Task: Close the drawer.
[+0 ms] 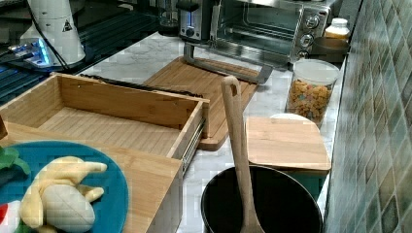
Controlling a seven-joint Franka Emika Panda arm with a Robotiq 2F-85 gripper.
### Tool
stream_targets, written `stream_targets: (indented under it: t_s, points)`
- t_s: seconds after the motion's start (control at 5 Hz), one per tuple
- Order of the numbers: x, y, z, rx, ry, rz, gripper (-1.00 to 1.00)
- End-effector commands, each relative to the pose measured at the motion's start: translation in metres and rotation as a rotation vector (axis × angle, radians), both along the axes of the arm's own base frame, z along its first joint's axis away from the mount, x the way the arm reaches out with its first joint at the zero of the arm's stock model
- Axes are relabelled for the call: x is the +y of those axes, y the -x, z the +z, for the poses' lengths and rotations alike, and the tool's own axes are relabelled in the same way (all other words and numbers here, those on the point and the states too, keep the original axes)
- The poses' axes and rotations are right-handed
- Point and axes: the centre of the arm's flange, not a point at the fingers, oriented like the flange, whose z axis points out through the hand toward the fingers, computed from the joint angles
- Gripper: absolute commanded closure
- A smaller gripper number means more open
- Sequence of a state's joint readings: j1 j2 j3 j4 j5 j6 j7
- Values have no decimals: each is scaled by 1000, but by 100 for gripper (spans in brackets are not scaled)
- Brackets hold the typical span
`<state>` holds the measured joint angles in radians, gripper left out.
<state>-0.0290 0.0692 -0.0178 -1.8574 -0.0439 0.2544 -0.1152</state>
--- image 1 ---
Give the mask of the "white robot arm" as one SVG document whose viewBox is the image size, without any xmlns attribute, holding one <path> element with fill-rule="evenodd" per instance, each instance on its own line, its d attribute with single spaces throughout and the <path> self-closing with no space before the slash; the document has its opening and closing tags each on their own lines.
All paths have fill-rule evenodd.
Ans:
<svg viewBox="0 0 412 233">
<path fill-rule="evenodd" d="M 27 62 L 39 68 L 65 67 L 85 58 L 69 0 L 27 0 L 32 25 L 20 37 L 32 44 Z"/>
</svg>

